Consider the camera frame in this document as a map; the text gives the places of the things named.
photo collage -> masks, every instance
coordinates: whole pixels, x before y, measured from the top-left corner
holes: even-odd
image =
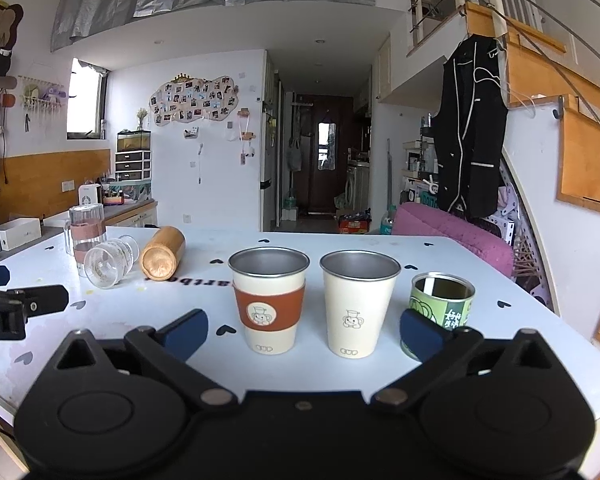
[[[238,87],[228,76],[212,81],[179,76],[158,88],[149,100],[156,126],[201,118],[223,121],[237,105]]]

pink cushion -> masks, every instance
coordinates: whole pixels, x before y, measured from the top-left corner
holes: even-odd
[[[513,249],[509,244],[440,209],[415,202],[402,204],[395,214],[391,234],[452,238],[508,278],[513,273]]]

wooden cylinder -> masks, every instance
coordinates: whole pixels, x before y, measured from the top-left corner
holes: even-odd
[[[184,235],[175,227],[162,227],[140,254],[142,272],[156,282],[174,275],[184,254]]]

black jacket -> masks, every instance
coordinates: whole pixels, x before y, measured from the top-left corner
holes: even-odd
[[[467,218],[498,206],[507,107],[500,92],[498,45],[472,36],[445,63],[442,104],[431,120],[438,156],[438,207],[460,205]]]

white tabletop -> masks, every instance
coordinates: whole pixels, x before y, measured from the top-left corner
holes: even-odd
[[[110,237],[129,234],[142,247],[153,229],[107,227]],[[100,290],[80,278],[71,256],[64,252],[62,235],[51,238],[2,262],[11,271],[8,288],[62,283],[70,306],[59,314],[36,317],[27,323],[23,341],[0,341],[0,416],[13,421],[24,398],[50,356],[71,330],[90,329],[97,338],[120,338],[139,325],[160,328],[193,308],[209,318],[206,342],[188,361],[196,370],[235,392],[246,390],[361,390],[365,399],[415,368],[399,346],[398,320],[405,309],[416,273],[450,272],[475,285],[476,296],[468,324],[489,338],[511,338],[518,329],[533,327],[547,339],[600,418],[600,352],[575,330],[524,290],[449,238],[184,231],[186,253],[178,267],[178,282],[150,282],[138,265],[115,288]],[[277,356],[256,354],[244,338],[234,291],[217,281],[230,281],[229,256],[243,248],[285,246],[311,258],[295,346]],[[366,249],[388,254],[402,266],[376,351],[360,360],[334,355],[326,342],[326,316],[321,256],[342,249]],[[222,264],[212,264],[212,260]],[[195,285],[196,280],[203,280]],[[501,308],[498,301],[510,306]],[[222,325],[237,333],[216,335]]]

